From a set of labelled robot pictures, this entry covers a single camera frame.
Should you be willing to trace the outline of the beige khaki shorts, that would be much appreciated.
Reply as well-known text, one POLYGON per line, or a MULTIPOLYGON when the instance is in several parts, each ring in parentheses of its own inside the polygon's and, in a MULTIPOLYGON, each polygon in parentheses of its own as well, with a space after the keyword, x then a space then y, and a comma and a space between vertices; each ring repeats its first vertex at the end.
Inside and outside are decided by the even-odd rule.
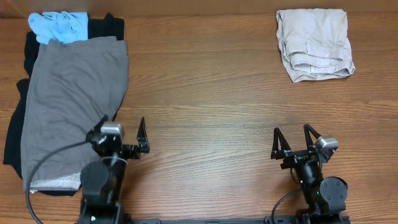
POLYGON ((282 64, 294 83, 346 78, 356 70, 342 9, 276 12, 282 64))

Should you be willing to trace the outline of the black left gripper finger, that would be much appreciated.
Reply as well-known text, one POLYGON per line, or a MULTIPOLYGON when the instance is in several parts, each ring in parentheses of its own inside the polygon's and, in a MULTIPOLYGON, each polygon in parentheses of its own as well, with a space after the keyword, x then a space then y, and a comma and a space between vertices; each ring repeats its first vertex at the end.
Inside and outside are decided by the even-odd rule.
POLYGON ((141 119, 140 126, 137 132, 137 141, 141 153, 150 152, 149 140, 146 133, 146 121, 144 117, 142 117, 141 119))
POLYGON ((102 127, 102 125, 103 125, 106 121, 108 121, 108 115, 105 114, 105 115, 100 119, 100 121, 99 121, 92 129, 90 129, 90 130, 87 132, 85 140, 86 140, 86 141, 90 141, 90 140, 92 140, 92 138, 94 137, 95 134, 100 133, 100 132, 101 132, 101 127, 102 127))

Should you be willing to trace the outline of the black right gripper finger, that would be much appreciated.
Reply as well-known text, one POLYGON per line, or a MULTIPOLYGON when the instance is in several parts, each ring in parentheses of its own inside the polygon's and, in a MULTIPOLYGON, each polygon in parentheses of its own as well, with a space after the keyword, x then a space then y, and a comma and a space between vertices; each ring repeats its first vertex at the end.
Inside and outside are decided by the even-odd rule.
POLYGON ((315 139, 318 139, 319 137, 321 137, 321 135, 317 131, 315 131, 315 129, 311 127, 308 123, 304 124, 303 130, 305 134, 307 149, 311 150, 314 146, 314 142, 312 141, 312 136, 315 139))
POLYGON ((271 159, 284 159, 292 152, 286 138, 279 128, 274 129, 271 159))

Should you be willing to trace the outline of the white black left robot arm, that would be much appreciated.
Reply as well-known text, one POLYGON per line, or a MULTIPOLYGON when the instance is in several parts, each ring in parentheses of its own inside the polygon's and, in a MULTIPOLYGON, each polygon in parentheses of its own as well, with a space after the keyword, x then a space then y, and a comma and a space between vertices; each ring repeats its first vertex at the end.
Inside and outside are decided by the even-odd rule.
POLYGON ((124 144, 122 124, 104 116, 86 135, 86 141, 100 156, 99 161, 86 165, 80 174, 82 199, 78 223, 132 223, 119 198, 130 159, 140 159, 150 151, 145 119, 137 132, 137 144, 124 144))

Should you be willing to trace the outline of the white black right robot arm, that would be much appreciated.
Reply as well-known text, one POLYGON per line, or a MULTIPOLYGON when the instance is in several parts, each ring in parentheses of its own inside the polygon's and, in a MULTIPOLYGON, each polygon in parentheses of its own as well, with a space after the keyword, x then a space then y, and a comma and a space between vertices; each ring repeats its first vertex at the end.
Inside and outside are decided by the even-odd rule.
POLYGON ((324 138, 309 124, 303 126, 306 149, 293 151, 279 128, 274 129, 271 159, 281 160, 280 167, 288 169, 300 188, 283 196, 274 205, 271 223, 277 223, 275 211, 287 198, 303 193, 307 207, 296 211, 291 223, 349 223, 346 210, 348 184, 339 177, 324 178, 322 170, 338 148, 338 141, 324 138))

